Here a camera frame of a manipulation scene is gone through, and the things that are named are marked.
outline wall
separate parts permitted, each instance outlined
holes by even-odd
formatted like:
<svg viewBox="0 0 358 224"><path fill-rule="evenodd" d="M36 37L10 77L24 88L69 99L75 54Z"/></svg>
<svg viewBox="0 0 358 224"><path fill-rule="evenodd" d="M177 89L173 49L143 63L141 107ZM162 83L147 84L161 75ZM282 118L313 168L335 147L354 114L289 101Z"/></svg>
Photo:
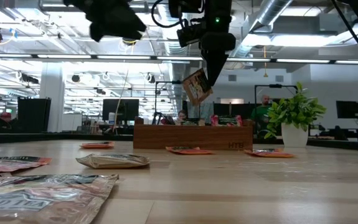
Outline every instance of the wall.
<svg viewBox="0 0 358 224"><path fill-rule="evenodd" d="M235 98L235 99L244 99L245 103L253 103L255 96L255 85L269 85L277 83L275 81L276 75L283 75L284 82L280 83L282 85L291 85L292 77L290 73L287 73L285 69L268 69L268 77L264 77L265 70L260 69L254 71L252 69L248 70L232 70L232 71L222 71L219 75L216 84L212 87L214 93L210 95L207 99L209 102L220 102L219 98ZM236 82L229 82L228 75L237 75ZM268 87L258 87L257 90L257 100L260 102L261 96L266 94L273 98L281 97L291 97L291 92L287 89L272 89Z"/></svg>
<svg viewBox="0 0 358 224"><path fill-rule="evenodd" d="M292 81L302 82L309 96L327 108L319 119L325 128L358 128L354 119L338 119L336 101L358 101L358 65L307 65L293 72Z"/></svg>

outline black monitor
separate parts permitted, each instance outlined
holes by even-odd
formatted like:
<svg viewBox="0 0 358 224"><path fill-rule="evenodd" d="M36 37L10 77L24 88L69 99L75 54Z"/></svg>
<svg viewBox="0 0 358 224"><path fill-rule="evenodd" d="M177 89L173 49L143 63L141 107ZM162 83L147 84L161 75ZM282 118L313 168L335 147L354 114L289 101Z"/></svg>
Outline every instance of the black monitor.
<svg viewBox="0 0 358 224"><path fill-rule="evenodd" d="M358 102L336 101L336 113L338 118L358 119Z"/></svg>
<svg viewBox="0 0 358 224"><path fill-rule="evenodd" d="M109 113L116 113L118 102L116 99L103 100L104 121L108 121ZM139 116L139 100L121 100L117 115L117 121L134 121L134 118Z"/></svg>

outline packaging label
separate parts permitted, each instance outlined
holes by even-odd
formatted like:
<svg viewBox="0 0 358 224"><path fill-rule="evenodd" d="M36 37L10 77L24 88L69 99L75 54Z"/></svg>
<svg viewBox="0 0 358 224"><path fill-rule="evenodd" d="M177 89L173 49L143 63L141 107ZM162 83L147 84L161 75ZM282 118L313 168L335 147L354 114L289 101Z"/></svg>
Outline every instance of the packaging label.
<svg viewBox="0 0 358 224"><path fill-rule="evenodd" d="M0 210L31 210L40 211L46 207L51 200L33 198L24 191L0 194Z"/></svg>

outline wooden box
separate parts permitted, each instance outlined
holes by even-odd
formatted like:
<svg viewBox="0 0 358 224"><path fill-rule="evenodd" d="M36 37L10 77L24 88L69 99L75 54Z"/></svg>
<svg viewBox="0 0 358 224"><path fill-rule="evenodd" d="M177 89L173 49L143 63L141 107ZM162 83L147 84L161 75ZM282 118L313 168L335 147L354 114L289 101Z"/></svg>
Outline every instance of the wooden box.
<svg viewBox="0 0 358 224"><path fill-rule="evenodd" d="M166 146L200 147L205 150L252 149L253 129L246 127L143 125L134 126L135 149Z"/></svg>

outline snack bag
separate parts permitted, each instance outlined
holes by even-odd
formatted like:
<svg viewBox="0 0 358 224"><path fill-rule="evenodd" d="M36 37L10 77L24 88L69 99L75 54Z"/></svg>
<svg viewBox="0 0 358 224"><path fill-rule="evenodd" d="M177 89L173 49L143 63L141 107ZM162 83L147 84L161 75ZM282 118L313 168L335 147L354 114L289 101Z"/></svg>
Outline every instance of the snack bag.
<svg viewBox="0 0 358 224"><path fill-rule="evenodd" d="M80 147L84 149L111 149L115 145L114 142L96 142L96 143L83 143Z"/></svg>
<svg viewBox="0 0 358 224"><path fill-rule="evenodd" d="M227 116L217 116L212 115L210 117L210 122L212 126L242 126L242 119L240 115L227 115Z"/></svg>
<svg viewBox="0 0 358 224"><path fill-rule="evenodd" d="M0 224L89 224L118 175L0 177Z"/></svg>
<svg viewBox="0 0 358 224"><path fill-rule="evenodd" d="M166 147L166 150L176 154L184 155L208 155L214 154L212 151L201 150L199 147Z"/></svg>
<svg viewBox="0 0 358 224"><path fill-rule="evenodd" d="M51 158L32 156L0 157L0 172L38 167L50 163Z"/></svg>
<svg viewBox="0 0 358 224"><path fill-rule="evenodd" d="M90 154L86 157L77 158L77 161L93 169L119 169L149 164L147 157L118 153L104 155Z"/></svg>
<svg viewBox="0 0 358 224"><path fill-rule="evenodd" d="M246 154L259 157L292 158L295 155L283 152L283 149L254 149L244 150Z"/></svg>

